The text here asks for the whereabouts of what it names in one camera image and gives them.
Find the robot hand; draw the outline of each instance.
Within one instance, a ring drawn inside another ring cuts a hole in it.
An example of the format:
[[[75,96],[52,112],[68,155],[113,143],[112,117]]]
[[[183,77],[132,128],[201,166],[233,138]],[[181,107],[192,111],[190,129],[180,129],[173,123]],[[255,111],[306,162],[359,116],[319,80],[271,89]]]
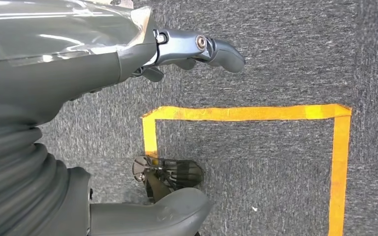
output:
[[[146,64],[138,68],[132,77],[144,76],[150,81],[162,80],[164,74],[157,66],[175,64],[184,70],[193,69],[196,62],[210,66],[222,66],[237,73],[246,63],[243,56],[229,43],[205,37],[193,31],[178,29],[154,30],[157,52]]]

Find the orange tape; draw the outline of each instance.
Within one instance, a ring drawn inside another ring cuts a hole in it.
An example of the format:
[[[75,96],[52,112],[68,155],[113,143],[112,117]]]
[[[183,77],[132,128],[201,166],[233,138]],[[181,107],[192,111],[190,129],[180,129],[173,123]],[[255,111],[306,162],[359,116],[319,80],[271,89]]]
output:
[[[339,104],[234,108],[180,108],[163,106],[142,117],[144,148],[146,155],[158,158],[157,119],[247,121],[328,118],[334,118],[328,236],[341,236],[343,235],[346,202],[351,108]]]

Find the gray carpet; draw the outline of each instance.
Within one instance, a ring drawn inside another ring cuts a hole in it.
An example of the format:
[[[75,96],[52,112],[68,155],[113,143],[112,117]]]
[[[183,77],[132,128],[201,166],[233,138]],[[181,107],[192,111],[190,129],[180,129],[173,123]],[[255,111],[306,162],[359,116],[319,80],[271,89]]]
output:
[[[96,202],[145,202],[130,166],[144,153],[140,117],[162,105],[353,108],[344,235],[378,236],[378,0],[140,0],[160,25],[228,40],[240,74],[162,70],[66,103],[42,140],[94,176]],[[326,236],[332,120],[159,121],[161,157],[197,160],[215,203],[205,236]]]

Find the humanoid robot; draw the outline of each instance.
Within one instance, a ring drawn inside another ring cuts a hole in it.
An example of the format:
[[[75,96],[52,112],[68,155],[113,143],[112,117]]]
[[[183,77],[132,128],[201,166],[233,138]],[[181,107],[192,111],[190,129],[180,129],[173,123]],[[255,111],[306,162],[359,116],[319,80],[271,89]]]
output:
[[[134,176],[152,205],[90,204],[90,174],[35,143],[37,126],[65,102],[131,77],[158,82],[158,66],[196,62],[233,73],[245,64],[224,41],[159,28],[149,7],[0,0],[0,236],[197,234],[212,205],[194,188],[196,163],[139,157]]]

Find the yellow tape square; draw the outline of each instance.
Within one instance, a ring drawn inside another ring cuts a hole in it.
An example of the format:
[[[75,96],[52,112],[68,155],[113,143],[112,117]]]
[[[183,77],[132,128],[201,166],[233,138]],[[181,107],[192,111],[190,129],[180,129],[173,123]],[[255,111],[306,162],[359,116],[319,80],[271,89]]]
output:
[[[163,106],[142,117],[144,149],[146,155],[158,158],[156,136],[157,119],[247,121],[329,118],[334,119],[334,134],[331,161],[328,236],[342,236],[346,203],[351,108],[340,104],[232,108],[181,108]]]

